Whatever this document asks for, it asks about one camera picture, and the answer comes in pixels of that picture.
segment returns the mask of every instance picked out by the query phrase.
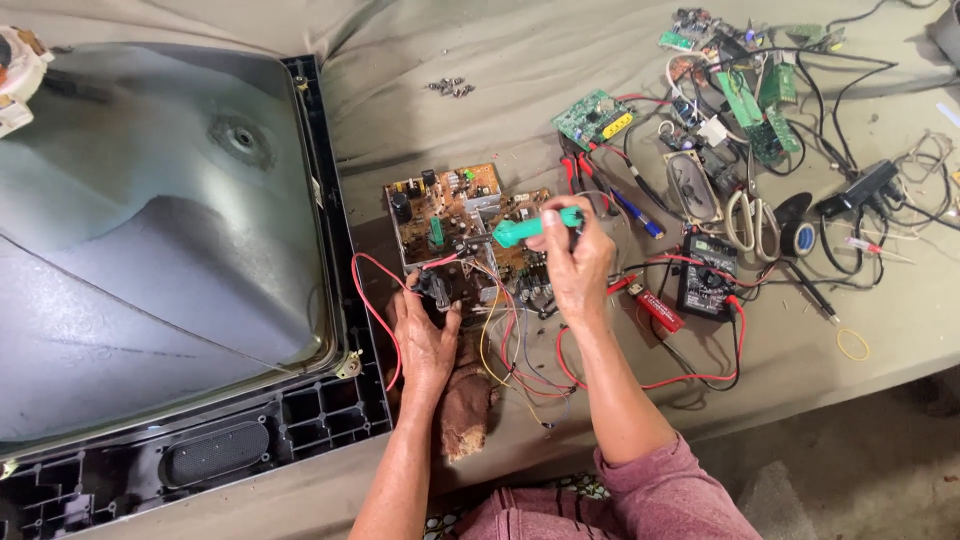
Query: digital multimeter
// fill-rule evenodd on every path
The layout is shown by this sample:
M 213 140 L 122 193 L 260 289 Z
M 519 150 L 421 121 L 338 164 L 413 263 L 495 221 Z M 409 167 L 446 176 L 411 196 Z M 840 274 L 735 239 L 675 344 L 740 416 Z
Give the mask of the digital multimeter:
M 729 322 L 731 315 L 727 297 L 733 294 L 735 285 L 708 269 L 716 268 L 735 276 L 736 248 L 726 240 L 691 233 L 684 237 L 684 255 L 702 260 L 705 264 L 681 264 L 677 311 L 722 323 Z

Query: hand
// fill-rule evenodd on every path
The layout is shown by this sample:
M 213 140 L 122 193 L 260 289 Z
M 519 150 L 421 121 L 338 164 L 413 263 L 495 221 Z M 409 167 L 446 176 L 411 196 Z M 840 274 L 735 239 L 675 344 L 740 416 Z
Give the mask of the hand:
M 415 270 L 407 276 L 407 287 L 416 284 L 419 275 Z M 416 293 L 401 290 L 387 305 L 387 319 L 400 345 L 404 396 L 425 397 L 434 405 L 440 399 L 457 354 L 462 305 L 459 300 L 453 303 L 443 330 L 430 321 Z
M 584 230 L 570 253 L 571 232 L 558 209 L 578 206 L 584 214 Z M 527 238 L 527 247 L 546 251 L 546 270 L 553 285 L 557 307 L 571 327 L 587 321 L 603 321 L 606 315 L 607 274 L 613 258 L 613 240 L 600 228 L 593 206 L 584 197 L 554 197 L 540 207 L 543 234 Z

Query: blue wire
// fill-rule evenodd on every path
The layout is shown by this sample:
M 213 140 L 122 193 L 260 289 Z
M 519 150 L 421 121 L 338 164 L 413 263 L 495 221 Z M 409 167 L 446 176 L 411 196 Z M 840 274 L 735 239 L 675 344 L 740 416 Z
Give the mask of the blue wire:
M 518 297 L 515 296 L 514 300 L 516 300 L 521 306 L 523 306 L 523 303 L 520 301 Z M 530 357 L 527 355 L 527 329 L 528 329 L 529 322 L 530 322 L 530 312 L 527 309 L 524 309 L 523 310 L 523 359 L 526 360 L 527 366 L 530 367 L 530 370 L 533 371 L 537 377 L 540 377 L 541 379 L 545 380 L 548 384 L 556 388 L 557 392 L 559 392 L 562 396 L 564 396 L 564 401 L 566 402 L 566 411 L 564 411 L 564 415 L 561 416 L 559 420 L 550 422 L 549 424 L 541 423 L 545 428 L 551 429 L 551 428 L 555 428 L 557 424 L 560 424 L 560 422 L 569 418 L 570 399 L 569 397 L 567 397 L 566 390 L 560 388 L 560 386 L 557 386 L 556 384 L 554 384 L 552 380 L 541 375 L 540 372 L 537 371 L 537 368 L 535 368 L 534 365 L 530 362 Z

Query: speaker grille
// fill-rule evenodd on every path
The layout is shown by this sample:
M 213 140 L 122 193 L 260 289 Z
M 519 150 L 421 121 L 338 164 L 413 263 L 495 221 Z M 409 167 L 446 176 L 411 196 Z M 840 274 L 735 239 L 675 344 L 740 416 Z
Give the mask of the speaker grille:
M 161 459 L 163 483 L 183 487 L 249 467 L 270 445 L 270 434 L 258 422 L 245 422 L 170 447 Z

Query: blue pen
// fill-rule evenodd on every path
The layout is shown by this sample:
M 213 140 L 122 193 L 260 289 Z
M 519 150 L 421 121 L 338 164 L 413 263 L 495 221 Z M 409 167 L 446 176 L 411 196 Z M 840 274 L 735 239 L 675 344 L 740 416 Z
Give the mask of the blue pen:
M 616 199 L 616 202 L 619 203 L 623 209 L 627 210 L 627 213 L 633 216 L 634 219 L 639 220 L 639 222 L 643 224 L 643 229 L 653 236 L 655 240 L 660 240 L 663 238 L 663 230 L 659 225 L 647 219 L 647 216 L 643 215 L 643 212 L 641 212 L 639 208 L 625 199 L 623 195 L 620 195 L 620 193 L 618 193 L 615 189 L 611 189 L 610 192 L 613 194 L 613 198 Z

